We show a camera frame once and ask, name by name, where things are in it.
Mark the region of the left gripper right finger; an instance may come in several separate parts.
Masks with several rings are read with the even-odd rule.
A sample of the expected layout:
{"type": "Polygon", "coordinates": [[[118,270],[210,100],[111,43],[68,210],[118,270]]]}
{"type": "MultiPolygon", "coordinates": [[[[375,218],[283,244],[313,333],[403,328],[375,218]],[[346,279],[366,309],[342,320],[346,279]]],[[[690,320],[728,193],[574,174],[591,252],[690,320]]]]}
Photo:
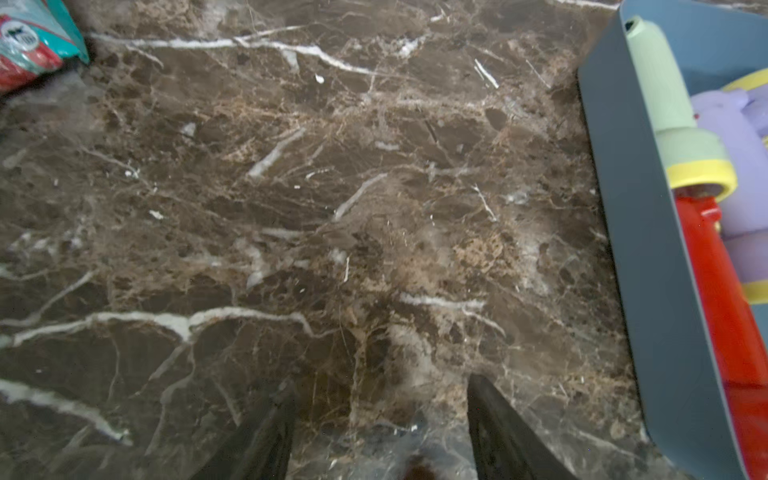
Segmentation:
{"type": "Polygon", "coordinates": [[[575,480],[501,392],[480,374],[469,376],[468,426],[480,480],[575,480]]]}

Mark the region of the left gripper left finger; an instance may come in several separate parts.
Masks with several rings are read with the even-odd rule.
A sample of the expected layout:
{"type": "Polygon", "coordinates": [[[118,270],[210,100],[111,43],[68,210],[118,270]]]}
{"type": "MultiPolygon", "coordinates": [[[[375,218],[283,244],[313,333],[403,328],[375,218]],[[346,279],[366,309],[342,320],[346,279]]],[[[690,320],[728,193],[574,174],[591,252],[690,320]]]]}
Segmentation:
{"type": "Polygon", "coordinates": [[[297,392],[286,380],[262,397],[194,479],[287,477],[297,415],[297,392]]]}

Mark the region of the light green flashlight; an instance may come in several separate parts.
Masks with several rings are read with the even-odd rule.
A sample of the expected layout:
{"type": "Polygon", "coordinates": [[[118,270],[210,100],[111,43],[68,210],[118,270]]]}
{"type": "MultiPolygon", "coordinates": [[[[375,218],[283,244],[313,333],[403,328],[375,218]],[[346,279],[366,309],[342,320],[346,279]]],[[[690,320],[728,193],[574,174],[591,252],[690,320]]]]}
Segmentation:
{"type": "Polygon", "coordinates": [[[639,16],[624,27],[670,190],[683,197],[727,198],[738,186],[736,171],[720,137],[698,126],[666,35],[639,16]]]}

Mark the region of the red flashlight white logo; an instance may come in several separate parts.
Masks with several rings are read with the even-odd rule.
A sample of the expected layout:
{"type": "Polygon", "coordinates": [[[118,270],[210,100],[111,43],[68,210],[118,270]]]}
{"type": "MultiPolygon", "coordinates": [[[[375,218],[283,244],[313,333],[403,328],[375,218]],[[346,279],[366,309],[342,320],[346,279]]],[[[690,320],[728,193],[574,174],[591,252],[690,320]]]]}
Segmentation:
{"type": "Polygon", "coordinates": [[[767,477],[767,352],[716,230],[712,197],[675,199],[739,450],[751,479],[767,477]]]}

